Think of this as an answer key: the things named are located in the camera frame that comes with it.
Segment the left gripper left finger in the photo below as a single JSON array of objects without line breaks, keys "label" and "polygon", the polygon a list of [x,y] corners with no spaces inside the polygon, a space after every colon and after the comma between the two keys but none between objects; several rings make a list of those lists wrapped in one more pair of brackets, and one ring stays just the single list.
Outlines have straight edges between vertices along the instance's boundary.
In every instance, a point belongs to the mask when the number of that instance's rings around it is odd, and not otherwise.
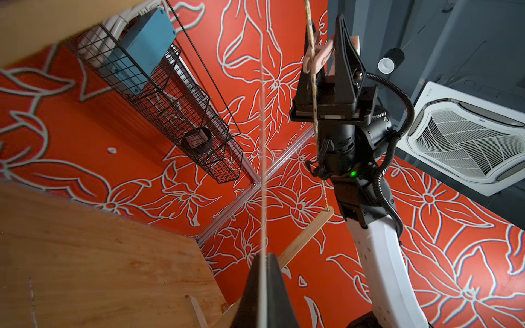
[{"label": "left gripper left finger", "polygon": [[261,257],[258,254],[247,276],[239,307],[230,325],[231,328],[257,327],[259,308],[259,284],[261,281]]}]

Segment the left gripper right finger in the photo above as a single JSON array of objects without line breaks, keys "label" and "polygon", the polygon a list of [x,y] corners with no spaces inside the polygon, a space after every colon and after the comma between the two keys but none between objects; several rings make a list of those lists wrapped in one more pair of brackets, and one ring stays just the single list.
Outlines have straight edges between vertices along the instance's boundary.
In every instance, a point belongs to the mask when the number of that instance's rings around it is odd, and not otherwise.
[{"label": "left gripper right finger", "polygon": [[299,327],[275,254],[267,255],[267,324],[274,328]]}]

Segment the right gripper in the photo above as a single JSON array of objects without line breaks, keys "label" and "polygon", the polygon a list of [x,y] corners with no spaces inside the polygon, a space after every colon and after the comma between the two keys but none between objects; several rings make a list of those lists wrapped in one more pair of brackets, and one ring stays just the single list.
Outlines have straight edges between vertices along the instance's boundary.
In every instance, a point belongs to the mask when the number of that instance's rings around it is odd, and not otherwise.
[{"label": "right gripper", "polygon": [[[305,34],[302,70],[290,110],[294,122],[313,122],[310,76],[311,46]],[[377,105],[377,86],[362,87],[366,70],[351,42],[343,14],[336,17],[334,35],[334,83],[322,83],[317,91],[318,120],[341,124],[369,125]]]}]

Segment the pink clothespin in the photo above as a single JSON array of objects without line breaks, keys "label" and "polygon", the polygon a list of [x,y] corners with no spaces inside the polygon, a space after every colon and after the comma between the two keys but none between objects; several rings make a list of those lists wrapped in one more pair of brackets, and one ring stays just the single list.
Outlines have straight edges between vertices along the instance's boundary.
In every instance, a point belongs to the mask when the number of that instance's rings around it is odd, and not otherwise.
[{"label": "pink clothespin", "polygon": [[[315,52],[315,59],[313,60],[313,67],[314,71],[316,73],[319,73],[322,68],[325,68],[329,58],[332,57],[334,52],[334,39],[335,37],[332,36],[328,39],[325,45],[318,45],[317,42],[319,41],[319,35],[314,35],[314,52]],[[351,36],[350,41],[352,45],[354,46],[354,49],[357,52],[357,58],[360,58],[360,37],[359,36]]]}]

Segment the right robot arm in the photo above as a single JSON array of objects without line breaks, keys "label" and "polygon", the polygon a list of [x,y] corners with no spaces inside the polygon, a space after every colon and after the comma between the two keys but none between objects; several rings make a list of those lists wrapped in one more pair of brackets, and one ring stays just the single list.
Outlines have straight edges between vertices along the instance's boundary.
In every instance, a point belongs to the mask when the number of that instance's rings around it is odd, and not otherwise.
[{"label": "right robot arm", "polygon": [[414,105],[367,72],[342,14],[324,46],[306,45],[290,118],[314,126],[317,158],[306,167],[332,183],[366,278],[373,309],[351,326],[428,327],[403,261],[403,220],[384,178],[414,121]]}]

